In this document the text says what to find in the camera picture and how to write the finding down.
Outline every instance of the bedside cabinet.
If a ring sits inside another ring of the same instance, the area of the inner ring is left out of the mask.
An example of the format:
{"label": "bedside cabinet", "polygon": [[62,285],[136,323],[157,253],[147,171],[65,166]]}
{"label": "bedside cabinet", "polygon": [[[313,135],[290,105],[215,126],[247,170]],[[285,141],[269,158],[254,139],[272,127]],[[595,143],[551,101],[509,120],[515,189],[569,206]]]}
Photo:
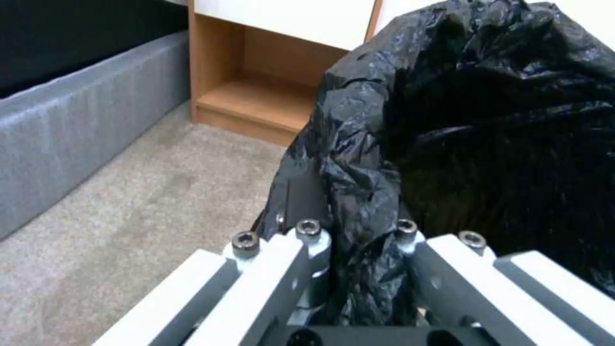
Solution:
{"label": "bedside cabinet", "polygon": [[192,121],[288,145],[380,0],[189,0]]}

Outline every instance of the open shelf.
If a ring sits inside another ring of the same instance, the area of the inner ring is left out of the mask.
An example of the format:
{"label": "open shelf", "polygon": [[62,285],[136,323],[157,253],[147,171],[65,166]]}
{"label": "open shelf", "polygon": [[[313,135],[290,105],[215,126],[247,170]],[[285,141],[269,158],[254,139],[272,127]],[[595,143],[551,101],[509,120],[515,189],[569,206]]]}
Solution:
{"label": "open shelf", "polygon": [[309,120],[315,94],[295,82],[246,74],[199,97],[197,107],[296,134]]}
{"label": "open shelf", "polygon": [[323,73],[347,52],[190,16],[192,120],[289,145],[309,121]]}

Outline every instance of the carpet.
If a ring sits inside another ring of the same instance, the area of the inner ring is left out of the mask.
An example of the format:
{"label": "carpet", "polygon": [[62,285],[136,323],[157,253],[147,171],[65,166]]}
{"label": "carpet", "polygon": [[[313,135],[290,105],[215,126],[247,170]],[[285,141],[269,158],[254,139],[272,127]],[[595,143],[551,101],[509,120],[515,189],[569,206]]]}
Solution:
{"label": "carpet", "polygon": [[194,250],[250,228],[284,148],[189,112],[0,243],[0,345],[91,344]]}

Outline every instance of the garbage bag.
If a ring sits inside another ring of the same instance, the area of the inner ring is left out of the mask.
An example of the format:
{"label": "garbage bag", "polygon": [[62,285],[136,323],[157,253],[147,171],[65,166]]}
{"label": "garbage bag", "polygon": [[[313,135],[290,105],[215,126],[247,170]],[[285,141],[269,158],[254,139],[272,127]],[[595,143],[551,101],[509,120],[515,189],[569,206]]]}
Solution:
{"label": "garbage bag", "polygon": [[615,53],[549,3],[447,1],[397,17],[324,75],[256,226],[317,167],[333,236],[324,323],[411,324],[393,246],[474,230],[615,297]]}

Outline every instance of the gray bed frame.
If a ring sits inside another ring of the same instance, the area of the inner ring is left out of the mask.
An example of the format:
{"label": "gray bed frame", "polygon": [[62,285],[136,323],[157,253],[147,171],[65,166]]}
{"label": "gray bed frame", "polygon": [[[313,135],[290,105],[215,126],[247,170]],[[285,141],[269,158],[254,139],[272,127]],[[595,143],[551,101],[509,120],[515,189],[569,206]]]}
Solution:
{"label": "gray bed frame", "polygon": [[188,97],[181,32],[0,100],[0,239]]}

